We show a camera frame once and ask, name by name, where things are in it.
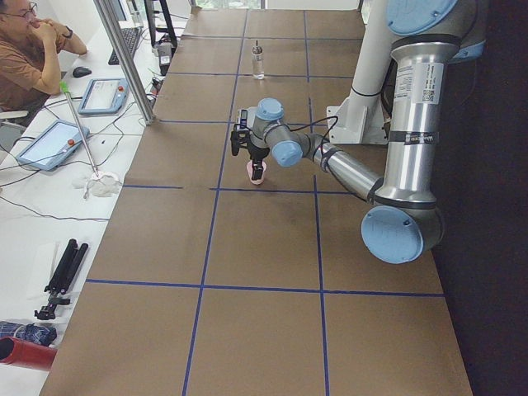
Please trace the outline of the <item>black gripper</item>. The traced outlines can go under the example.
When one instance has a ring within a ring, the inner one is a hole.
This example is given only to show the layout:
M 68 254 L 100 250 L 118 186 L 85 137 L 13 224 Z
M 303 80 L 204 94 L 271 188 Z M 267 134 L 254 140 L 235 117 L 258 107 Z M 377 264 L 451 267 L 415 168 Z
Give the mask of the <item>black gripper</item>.
M 253 133 L 249 128 L 243 128 L 235 124 L 234 130 L 231 131 L 230 135 L 231 154 L 238 156 L 241 149 L 246 149 L 251 159 L 251 179 L 262 180 L 265 171 L 263 159 L 269 155 L 270 149 L 256 146 L 252 141 L 252 137 Z

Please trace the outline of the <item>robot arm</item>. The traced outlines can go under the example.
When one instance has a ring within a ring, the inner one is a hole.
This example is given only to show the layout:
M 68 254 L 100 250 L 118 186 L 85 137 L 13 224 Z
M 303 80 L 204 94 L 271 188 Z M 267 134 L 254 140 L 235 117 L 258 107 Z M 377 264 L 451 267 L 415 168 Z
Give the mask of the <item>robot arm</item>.
M 348 97 L 330 106 L 328 133 L 288 126 L 274 98 L 238 112 L 233 153 L 246 149 L 252 182 L 265 158 L 282 167 L 307 158 L 371 204 L 361 237 L 380 260 L 401 264 L 442 239 L 431 192 L 442 93 L 449 64 L 478 58 L 486 1 L 375 1 Z

